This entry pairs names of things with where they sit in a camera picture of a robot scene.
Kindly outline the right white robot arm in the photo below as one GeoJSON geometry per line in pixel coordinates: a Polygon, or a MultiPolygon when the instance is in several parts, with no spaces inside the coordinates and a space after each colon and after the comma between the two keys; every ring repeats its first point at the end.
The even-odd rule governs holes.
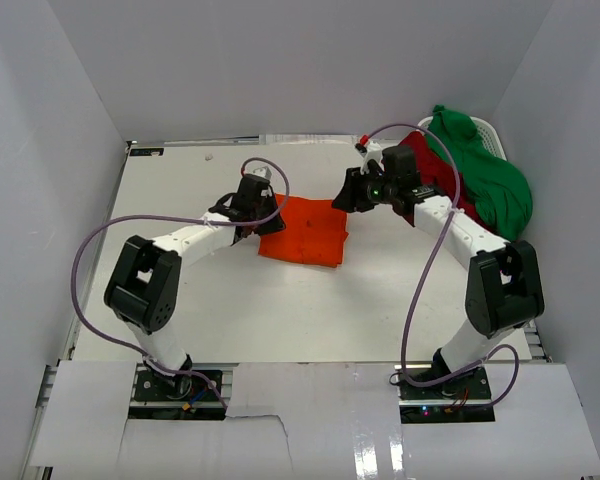
{"type": "Polygon", "coordinates": [[[474,372],[497,352],[504,339],[545,310],[534,247],[510,242],[470,218],[437,186],[422,181],[413,150],[407,145],[382,148],[371,141],[355,146],[359,167],[347,169],[335,209],[364,213],[388,205],[416,229],[435,238],[467,272],[466,319],[417,376],[401,371],[401,384],[433,390],[452,399],[474,372]]]}

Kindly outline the orange t shirt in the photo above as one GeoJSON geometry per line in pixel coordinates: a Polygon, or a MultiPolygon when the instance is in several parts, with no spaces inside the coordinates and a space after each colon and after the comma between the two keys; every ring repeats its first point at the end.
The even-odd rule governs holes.
{"type": "Polygon", "coordinates": [[[330,200],[291,196],[281,217],[285,229],[260,238],[260,256],[329,268],[342,264],[348,215],[333,208],[330,200]]]}

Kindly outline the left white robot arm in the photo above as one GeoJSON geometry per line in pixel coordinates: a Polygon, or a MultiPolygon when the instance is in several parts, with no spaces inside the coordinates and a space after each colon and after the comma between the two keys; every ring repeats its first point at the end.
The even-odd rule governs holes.
{"type": "Polygon", "coordinates": [[[169,324],[176,309],[181,270],[215,251],[230,247],[251,234],[284,230],[282,218],[272,214],[278,203],[271,188],[270,170],[256,169],[242,176],[235,193],[219,199],[200,225],[169,234],[126,240],[104,293],[104,303],[123,321],[151,360],[157,387],[168,398],[179,399],[191,387],[190,356],[180,347],[169,324]]]}

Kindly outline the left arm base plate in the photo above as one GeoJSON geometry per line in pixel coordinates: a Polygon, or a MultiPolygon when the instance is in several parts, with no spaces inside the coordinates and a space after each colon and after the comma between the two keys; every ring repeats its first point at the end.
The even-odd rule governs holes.
{"type": "Polygon", "coordinates": [[[149,369],[139,369],[134,379],[128,418],[160,421],[223,421],[225,408],[207,382],[186,377],[184,386],[169,391],[169,385],[149,369]]]}

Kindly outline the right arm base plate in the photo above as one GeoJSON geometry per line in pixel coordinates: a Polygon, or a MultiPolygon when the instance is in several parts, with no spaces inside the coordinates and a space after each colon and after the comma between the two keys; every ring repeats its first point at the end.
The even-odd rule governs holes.
{"type": "Polygon", "coordinates": [[[490,384],[479,367],[444,384],[418,388],[408,384],[401,372],[389,377],[399,397],[403,425],[492,423],[496,420],[490,384]]]}

